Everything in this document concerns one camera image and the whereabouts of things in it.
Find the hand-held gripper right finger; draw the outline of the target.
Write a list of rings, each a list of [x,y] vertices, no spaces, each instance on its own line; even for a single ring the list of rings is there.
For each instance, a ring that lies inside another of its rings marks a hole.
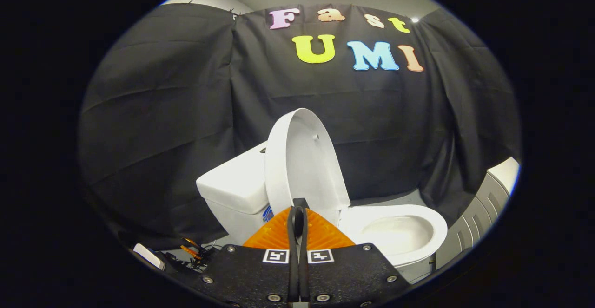
[[[299,295],[310,307],[380,307],[410,290],[380,249],[355,244],[299,201]]]

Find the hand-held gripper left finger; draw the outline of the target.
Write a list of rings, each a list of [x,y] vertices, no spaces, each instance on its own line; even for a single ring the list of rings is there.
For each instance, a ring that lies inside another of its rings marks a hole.
[[[300,207],[287,207],[247,243],[223,246],[196,278],[196,291],[219,305],[290,305],[298,301],[296,218],[300,218]]]

